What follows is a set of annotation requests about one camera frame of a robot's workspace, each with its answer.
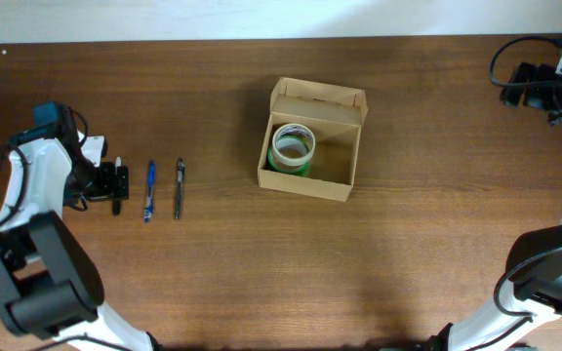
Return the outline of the white black permanent marker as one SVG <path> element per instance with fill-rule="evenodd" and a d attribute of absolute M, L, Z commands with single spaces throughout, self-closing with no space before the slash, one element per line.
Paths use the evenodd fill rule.
<path fill-rule="evenodd" d="M 112 214 L 114 216 L 118 216 L 121 213 L 121 201 L 119 200 L 120 195 L 120 180 L 119 180 L 119 168 L 121 167 L 122 160 L 119 156 L 116 157 L 114 162 L 114 181 L 113 181 L 113 196 L 114 199 L 112 201 Z"/>

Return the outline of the blue ballpoint pen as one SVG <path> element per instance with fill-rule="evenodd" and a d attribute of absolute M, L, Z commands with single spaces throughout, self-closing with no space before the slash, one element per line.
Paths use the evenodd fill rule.
<path fill-rule="evenodd" d="M 156 179 L 155 162 L 153 160 L 150 160 L 148 165 L 148 173 L 147 173 L 147 180 L 146 180 L 145 206 L 143 210 L 143 221 L 145 223 L 151 221 L 154 213 L 155 179 Z"/>

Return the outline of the beige masking tape roll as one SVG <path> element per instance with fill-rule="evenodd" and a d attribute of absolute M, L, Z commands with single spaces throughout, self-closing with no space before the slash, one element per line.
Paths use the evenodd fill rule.
<path fill-rule="evenodd" d="M 314 155 L 316 138 L 305 125 L 289 123 L 281 126 L 273 135 L 272 155 L 281 164 L 298 167 L 309 162 Z"/>

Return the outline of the green tape roll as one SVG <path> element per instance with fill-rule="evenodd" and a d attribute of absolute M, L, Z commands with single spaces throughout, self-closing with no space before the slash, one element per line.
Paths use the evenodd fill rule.
<path fill-rule="evenodd" d="M 276 172 L 304 176 L 309 168 L 305 162 L 300 166 L 291 166 L 284 163 L 279 155 L 287 159 L 298 159 L 306 156 L 309 146 L 297 136 L 282 136 L 274 145 L 270 145 L 267 151 L 267 162 L 270 168 Z"/>

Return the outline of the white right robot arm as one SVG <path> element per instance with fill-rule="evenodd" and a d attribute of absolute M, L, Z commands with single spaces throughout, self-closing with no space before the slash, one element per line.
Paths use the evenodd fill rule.
<path fill-rule="evenodd" d="M 561 49 L 562 38 L 548 43 Z M 508 81 L 496 77 L 500 100 L 510 107 L 547 112 L 551 126 L 562 124 L 562 55 L 555 65 L 522 62 Z M 468 318 L 446 325 L 418 350 L 521 350 L 521 339 L 562 317 L 562 219 L 557 226 L 522 234 L 511 247 L 491 298 Z"/>

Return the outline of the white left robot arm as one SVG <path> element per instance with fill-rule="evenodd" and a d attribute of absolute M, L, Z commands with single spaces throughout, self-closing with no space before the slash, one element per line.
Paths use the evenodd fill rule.
<path fill-rule="evenodd" d="M 105 300 L 100 272 L 62 220 L 64 208 L 91 202 L 120 209 L 129 170 L 106 160 L 103 136 L 57 101 L 33 109 L 35 128 L 12 136 L 0 164 L 11 174 L 0 210 L 0 321 L 17 336 L 32 334 L 43 349 L 159 350 Z"/>

